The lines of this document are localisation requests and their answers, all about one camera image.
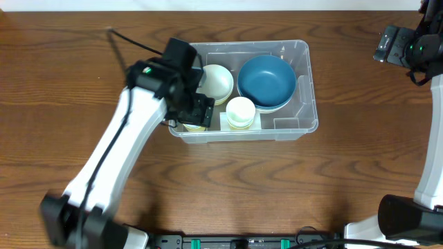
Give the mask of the yellow cup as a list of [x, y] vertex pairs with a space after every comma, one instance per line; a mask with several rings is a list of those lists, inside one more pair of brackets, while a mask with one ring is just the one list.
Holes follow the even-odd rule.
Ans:
[[230, 128], [231, 130], [248, 130], [248, 129], [251, 128], [252, 124], [253, 124], [253, 123], [250, 122], [250, 123], [248, 123], [248, 124], [246, 124], [246, 125], [243, 125], [243, 126], [236, 126], [236, 125], [233, 125], [233, 124], [231, 124], [231, 123], [228, 123], [228, 126], [229, 126], [229, 128]]
[[183, 126], [189, 131], [189, 132], [202, 132], [205, 131], [205, 127], [193, 125], [193, 124], [183, 124]]

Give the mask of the light grey small bowl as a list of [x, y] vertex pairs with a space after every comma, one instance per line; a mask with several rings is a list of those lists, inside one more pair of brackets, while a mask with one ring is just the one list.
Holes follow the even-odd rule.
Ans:
[[221, 105], [223, 104], [225, 101], [227, 101], [227, 99], [229, 99], [230, 94], [225, 95], [223, 98], [215, 100], [215, 106]]

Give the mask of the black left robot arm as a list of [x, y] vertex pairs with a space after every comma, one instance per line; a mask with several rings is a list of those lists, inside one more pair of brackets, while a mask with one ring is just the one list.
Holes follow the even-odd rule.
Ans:
[[126, 86], [109, 126], [87, 163], [59, 198], [40, 212], [49, 241], [60, 248], [146, 248], [143, 230], [114, 222], [125, 183], [142, 148], [162, 122], [209, 127], [215, 101], [198, 93], [201, 55], [171, 38], [160, 57], [124, 68]]

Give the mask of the beige large bowl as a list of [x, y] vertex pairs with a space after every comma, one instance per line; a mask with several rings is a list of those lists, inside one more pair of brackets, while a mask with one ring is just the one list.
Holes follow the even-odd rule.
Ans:
[[274, 113], [274, 112], [280, 110], [281, 108], [282, 108], [282, 106], [281, 107], [272, 107], [272, 108], [257, 107], [256, 110], [259, 113], [267, 114], [267, 113]]

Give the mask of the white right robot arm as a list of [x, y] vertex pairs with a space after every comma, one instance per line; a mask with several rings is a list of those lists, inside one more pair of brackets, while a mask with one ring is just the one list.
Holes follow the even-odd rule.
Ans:
[[349, 223], [342, 248], [413, 248], [442, 244], [442, 2], [425, 0], [416, 29], [388, 26], [374, 59], [408, 69], [416, 86], [431, 85], [426, 161], [412, 198], [388, 194], [376, 215]]

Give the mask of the cream white cup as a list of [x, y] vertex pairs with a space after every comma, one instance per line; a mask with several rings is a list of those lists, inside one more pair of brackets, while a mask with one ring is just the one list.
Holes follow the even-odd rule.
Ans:
[[245, 97], [236, 97], [228, 102], [226, 115], [235, 121], [246, 122], [254, 118], [255, 106], [251, 100]]

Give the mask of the clear plastic storage bin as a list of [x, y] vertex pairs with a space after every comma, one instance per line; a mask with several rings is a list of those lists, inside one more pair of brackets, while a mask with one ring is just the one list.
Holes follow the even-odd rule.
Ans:
[[314, 94], [309, 47], [303, 40], [230, 41], [193, 43], [202, 56], [204, 65], [218, 64], [227, 68], [237, 80], [239, 70], [250, 59], [259, 55], [272, 55], [290, 64], [297, 77], [296, 92], [285, 107], [274, 113], [259, 113], [261, 130], [221, 131], [221, 112], [227, 103], [215, 106], [210, 127], [202, 132], [189, 132], [182, 124], [169, 132], [188, 144], [228, 142], [242, 140], [297, 140], [314, 132], [318, 127], [318, 114]]

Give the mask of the light blue cup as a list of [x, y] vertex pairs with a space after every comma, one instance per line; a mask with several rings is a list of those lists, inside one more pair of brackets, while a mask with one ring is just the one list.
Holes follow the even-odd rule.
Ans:
[[186, 129], [190, 129], [190, 130], [203, 130], [204, 131], [206, 129], [205, 127], [198, 126], [198, 125], [195, 125], [195, 124], [183, 124], [183, 126]]

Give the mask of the white small bowl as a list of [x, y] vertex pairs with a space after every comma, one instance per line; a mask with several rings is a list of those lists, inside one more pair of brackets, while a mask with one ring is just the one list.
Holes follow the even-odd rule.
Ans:
[[203, 70], [204, 74], [197, 93], [218, 100], [233, 92], [234, 79], [227, 68], [217, 64], [209, 64], [204, 66]]

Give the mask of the green cup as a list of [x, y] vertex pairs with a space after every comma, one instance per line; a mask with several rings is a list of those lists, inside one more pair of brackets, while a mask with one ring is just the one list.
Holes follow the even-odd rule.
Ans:
[[252, 118], [250, 120], [247, 120], [246, 122], [238, 122], [238, 121], [235, 121], [235, 120], [227, 117], [227, 121], [228, 121], [228, 123], [231, 123], [231, 124], [236, 125], [236, 126], [243, 126], [243, 125], [247, 125], [250, 122], [253, 123], [254, 119]]

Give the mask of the yellow small bowl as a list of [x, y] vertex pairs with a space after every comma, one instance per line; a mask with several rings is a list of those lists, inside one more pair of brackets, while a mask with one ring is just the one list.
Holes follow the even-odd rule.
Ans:
[[215, 101], [215, 106], [222, 105], [222, 104], [225, 103], [227, 100], [228, 100], [228, 98], [226, 98], [226, 99], [216, 100], [216, 101]]

